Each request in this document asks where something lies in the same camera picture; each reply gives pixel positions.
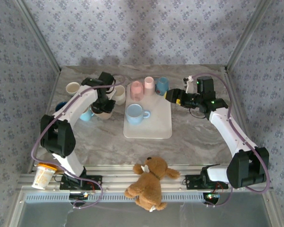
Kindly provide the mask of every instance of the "white tray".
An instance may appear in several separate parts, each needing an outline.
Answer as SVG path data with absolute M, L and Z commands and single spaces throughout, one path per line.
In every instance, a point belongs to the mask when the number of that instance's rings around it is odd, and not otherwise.
M 168 139 L 172 135 L 170 102 L 163 96 L 154 94 L 144 96 L 137 102 L 130 97 L 130 85 L 127 86 L 125 110 L 130 104 L 137 103 L 144 110 L 149 110 L 151 116 L 139 125 L 131 125 L 124 116 L 123 134 L 127 138 L 138 139 Z

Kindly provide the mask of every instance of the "brown teddy bear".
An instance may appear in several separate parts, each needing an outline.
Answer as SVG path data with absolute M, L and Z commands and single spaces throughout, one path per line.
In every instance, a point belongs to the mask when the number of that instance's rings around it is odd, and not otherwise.
M 136 204 L 150 212 L 166 208 L 167 203 L 161 202 L 160 180 L 165 175 L 177 179 L 179 171 L 168 168 L 166 161 L 160 157 L 148 157 L 144 165 L 135 164 L 133 172 L 141 176 L 126 189 L 125 196 L 130 199 L 138 196 Z

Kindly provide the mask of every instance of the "marble surface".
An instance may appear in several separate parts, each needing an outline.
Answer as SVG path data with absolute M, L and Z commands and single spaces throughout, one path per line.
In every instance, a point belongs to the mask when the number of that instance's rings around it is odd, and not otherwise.
M 86 77 L 96 78 L 102 71 L 122 74 L 126 77 L 126 87 L 134 80 L 143 80 L 146 76 L 154 78 L 165 76 L 170 88 L 183 89 L 182 79 L 201 72 L 218 75 L 220 65 L 141 65 L 141 66 L 82 66 L 63 67 L 59 77 L 49 114 L 54 113 L 55 106 L 70 100 L 65 91 L 68 83 L 80 83 Z M 214 80 L 216 96 L 229 104 L 229 97 L 223 84 Z M 142 162 L 149 156 L 161 156 L 169 165 L 204 165 L 229 163 L 231 154 L 223 138 L 206 119 L 191 116 L 187 109 L 171 104 L 172 130 L 171 138 L 166 140 L 127 139 L 123 135 L 125 105 L 116 106 L 109 120 L 94 116 L 89 122 L 80 119 L 73 130 L 76 138 L 75 152 L 84 165 L 125 165 Z M 39 148 L 37 156 L 52 159 L 44 148 Z

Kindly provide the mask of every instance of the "pink mug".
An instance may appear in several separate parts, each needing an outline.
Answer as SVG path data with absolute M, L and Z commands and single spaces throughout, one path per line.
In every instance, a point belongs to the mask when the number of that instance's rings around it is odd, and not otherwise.
M 131 99 L 133 101 L 141 101 L 144 97 L 143 84 L 139 81 L 134 81 L 131 84 Z
M 146 96 L 151 96 L 155 93 L 156 83 L 152 77 L 146 77 L 144 79 L 144 94 Z

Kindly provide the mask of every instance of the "floral wallpaper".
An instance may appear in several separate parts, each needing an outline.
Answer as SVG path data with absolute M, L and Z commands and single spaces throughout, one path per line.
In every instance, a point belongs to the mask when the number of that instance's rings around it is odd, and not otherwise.
M 13 2 L 0 0 L 0 227 L 27 171 L 55 76 Z
M 25 0 L 62 65 L 226 64 L 258 0 Z
M 252 138 L 270 151 L 284 214 L 284 0 L 275 0 L 231 73 Z

